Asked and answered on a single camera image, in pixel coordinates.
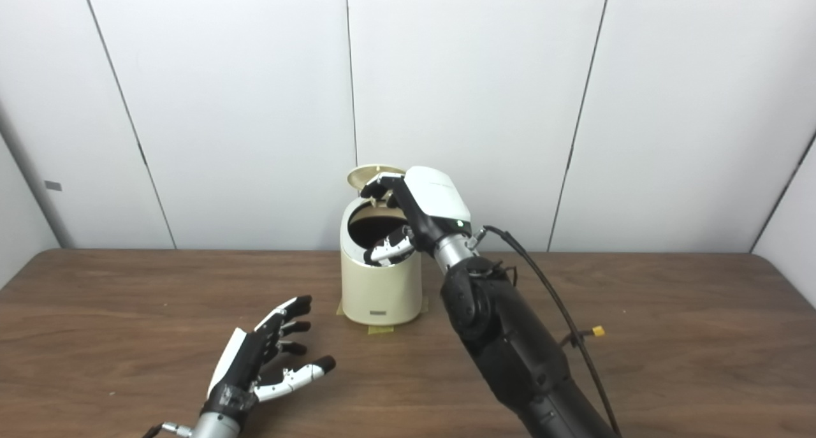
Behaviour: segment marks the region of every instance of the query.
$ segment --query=robotic finger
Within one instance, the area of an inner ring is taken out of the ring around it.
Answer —
[[[254,389],[254,394],[262,403],[283,397],[323,377],[336,365],[333,357],[324,356],[297,370],[283,369],[276,377],[263,376],[261,383]]]

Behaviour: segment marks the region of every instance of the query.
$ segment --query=panel seam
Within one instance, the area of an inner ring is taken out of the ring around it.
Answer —
[[[606,6],[609,0],[604,0],[604,6],[601,8],[601,19],[598,20],[598,30],[595,34],[595,44],[592,46],[592,56],[589,59],[589,69],[586,71],[586,80],[583,84],[583,94],[581,95],[581,104],[578,108],[578,118],[575,119],[575,128],[572,133],[572,142],[569,144],[569,156],[566,159],[566,167],[564,168],[564,177],[562,179],[562,187],[558,192],[558,202],[556,203],[556,212],[553,215],[553,226],[550,228],[550,238],[547,242],[547,251],[549,252],[553,246],[553,237],[556,233],[556,222],[558,221],[558,213],[560,212],[560,205],[564,197],[564,187],[566,186],[566,176],[569,173],[569,165],[572,164],[572,156],[575,151],[575,138],[578,136],[578,129],[581,125],[581,115],[583,115],[583,105],[587,100],[587,92],[589,90],[589,80],[592,77],[592,66],[595,64],[595,55],[598,52],[598,41],[601,40],[601,29],[604,26],[604,17],[606,17]]]
[[[142,149],[142,142],[139,139],[139,133],[136,132],[136,126],[133,122],[133,116],[131,116],[131,109],[128,107],[128,101],[125,100],[125,92],[122,91],[122,84],[119,82],[119,75],[116,73],[116,67],[113,66],[113,59],[110,57],[110,51],[108,51],[108,43],[105,42],[105,37],[102,35],[102,28],[99,26],[99,20],[96,18],[96,11],[94,11],[94,6],[91,3],[91,0],[85,0],[88,4],[88,10],[91,11],[91,18],[94,20],[94,26],[96,26],[96,33],[99,35],[99,42],[102,43],[102,49],[105,50],[105,57],[108,59],[108,66],[110,66],[111,73],[113,73],[113,80],[116,82],[116,89],[119,91],[119,98],[122,99],[122,106],[125,107],[125,113],[127,115],[127,120],[130,122],[131,125],[131,132],[133,133],[133,138],[136,141],[136,145],[139,148],[139,153],[142,157],[142,161],[145,163],[145,169],[148,172],[148,178],[150,179],[150,184],[152,186],[152,190],[154,190],[154,194],[156,195],[156,200],[158,202],[158,207],[161,211],[161,217],[164,218],[164,224],[167,228],[167,233],[170,235],[170,240],[173,244],[174,249],[178,249],[178,246],[175,243],[175,237],[173,237],[173,230],[170,227],[170,223],[167,221],[167,213],[164,210],[164,205],[161,203],[161,197],[158,194],[158,190],[156,188],[156,182],[154,180],[154,176],[152,176],[152,172],[150,170],[150,166],[148,165],[148,159],[145,156],[145,153]]]
[[[356,141],[356,102],[354,98],[354,64],[352,63],[352,24],[351,12],[349,11],[349,0],[346,0],[346,36],[349,40],[349,80],[352,90],[352,128],[354,132],[354,167],[360,165],[358,141]]]
[[[787,189],[791,187],[791,183],[793,183],[793,179],[796,177],[796,174],[799,173],[799,168],[801,168],[802,163],[805,161],[805,157],[807,157],[808,153],[810,152],[810,149],[813,148],[814,141],[816,141],[816,132],[813,132],[813,135],[810,137],[810,141],[805,147],[805,151],[802,153],[802,156],[799,156],[799,161],[796,163],[796,167],[793,169],[793,172],[790,173],[790,177],[789,179],[787,179],[787,182],[785,183],[784,188],[782,188],[782,191],[779,192],[779,197],[777,197],[776,202],[773,203],[773,208],[770,209],[770,214],[768,214],[768,217],[762,224],[760,233],[757,235],[757,238],[755,238],[754,243],[751,245],[751,249],[748,250],[749,253],[753,253],[754,250],[757,248],[757,244],[760,242],[760,238],[762,238],[762,235],[768,228],[768,224],[770,223],[771,218],[773,218],[773,215],[776,214],[776,211],[779,208],[779,203],[781,203],[782,199],[785,198]]]

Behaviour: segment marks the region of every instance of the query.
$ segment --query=black robotic arm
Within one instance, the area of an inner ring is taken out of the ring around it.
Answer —
[[[478,255],[470,212],[451,179],[438,170],[380,173],[361,197],[399,207],[405,235],[445,273],[441,298],[451,325],[496,399],[535,438],[616,438],[575,384],[560,344],[513,286],[506,269]],[[374,259],[388,251],[369,252]]]

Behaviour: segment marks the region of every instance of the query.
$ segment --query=small label on wall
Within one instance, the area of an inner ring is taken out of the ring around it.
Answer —
[[[45,182],[47,190],[62,191],[62,183],[49,182],[49,180],[45,180]]]

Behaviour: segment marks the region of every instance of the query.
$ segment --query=silver cylinder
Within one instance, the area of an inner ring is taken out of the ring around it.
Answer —
[[[193,438],[235,438],[241,432],[236,421],[218,412],[204,412],[198,418]]]
[[[460,261],[475,256],[477,256],[477,253],[467,247],[467,236],[464,234],[452,234],[444,237],[439,241],[436,249],[433,250],[433,258],[437,260],[442,273],[448,272],[448,269],[451,269]]]

